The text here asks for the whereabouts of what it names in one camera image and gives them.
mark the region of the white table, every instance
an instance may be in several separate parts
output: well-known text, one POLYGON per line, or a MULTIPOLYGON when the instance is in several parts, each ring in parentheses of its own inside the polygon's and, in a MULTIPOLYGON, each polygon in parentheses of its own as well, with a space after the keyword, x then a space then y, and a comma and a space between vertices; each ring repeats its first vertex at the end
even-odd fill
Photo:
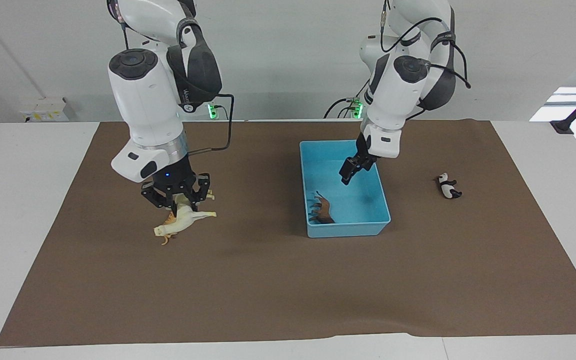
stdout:
MULTIPOLYGON (((493 123, 576 267, 576 140, 548 123, 493 123)), ((98 123, 0 123, 0 331, 98 123)), ((576 335, 412 337, 0 348, 0 359, 576 359, 576 335)))

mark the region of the white toy horse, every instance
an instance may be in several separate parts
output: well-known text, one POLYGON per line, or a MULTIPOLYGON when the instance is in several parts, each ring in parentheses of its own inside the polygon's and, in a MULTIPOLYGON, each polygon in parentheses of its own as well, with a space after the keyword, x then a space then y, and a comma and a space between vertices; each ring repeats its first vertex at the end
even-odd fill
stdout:
MULTIPOLYGON (((215 196, 212 193, 208 193, 207 198, 214 200, 215 196)), ((193 211, 193 208, 190 207, 190 201, 183 194, 176 194, 174 202, 176 202, 176 217, 170 212, 168 219, 163 225, 154 228, 155 235, 165 239, 164 243, 161 244, 162 246, 169 243, 170 238, 174 235, 190 228, 190 225, 194 224, 195 221, 217 217, 217 212, 193 211)))

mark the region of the wall socket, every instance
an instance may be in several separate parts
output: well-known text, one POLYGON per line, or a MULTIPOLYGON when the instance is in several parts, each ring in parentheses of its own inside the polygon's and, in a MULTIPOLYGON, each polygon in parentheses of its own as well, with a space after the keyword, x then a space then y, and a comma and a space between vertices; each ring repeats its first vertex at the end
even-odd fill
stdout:
POLYGON ((63 97, 25 98, 19 113, 25 123, 66 122, 73 117, 63 97))

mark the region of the green light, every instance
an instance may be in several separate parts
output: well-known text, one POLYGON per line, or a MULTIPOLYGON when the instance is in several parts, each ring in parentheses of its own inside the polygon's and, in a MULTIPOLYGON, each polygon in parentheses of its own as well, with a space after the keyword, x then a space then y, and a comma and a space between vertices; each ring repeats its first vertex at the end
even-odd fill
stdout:
POLYGON ((217 110, 215 110, 215 107, 212 104, 206 105, 208 105, 208 115, 210 116, 210 120, 217 119, 217 110))
POLYGON ((354 108, 354 112, 352 113, 352 116, 354 116, 355 119, 361 119, 362 118, 362 112, 364 111, 364 104, 361 103, 361 101, 359 100, 355 100, 356 101, 356 107, 354 108))

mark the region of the brown toy horse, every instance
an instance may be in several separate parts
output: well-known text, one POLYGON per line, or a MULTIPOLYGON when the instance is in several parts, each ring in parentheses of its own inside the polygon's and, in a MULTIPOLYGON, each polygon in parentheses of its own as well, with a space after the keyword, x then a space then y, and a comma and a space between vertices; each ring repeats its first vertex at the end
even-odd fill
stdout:
POLYGON ((315 215, 315 217, 310 218, 310 221, 316 220, 320 224, 334 224, 335 221, 330 216, 330 201, 322 196, 319 191, 317 191, 317 195, 318 196, 315 196, 315 199, 319 202, 313 205, 313 207, 317 209, 312 211, 312 214, 315 215))

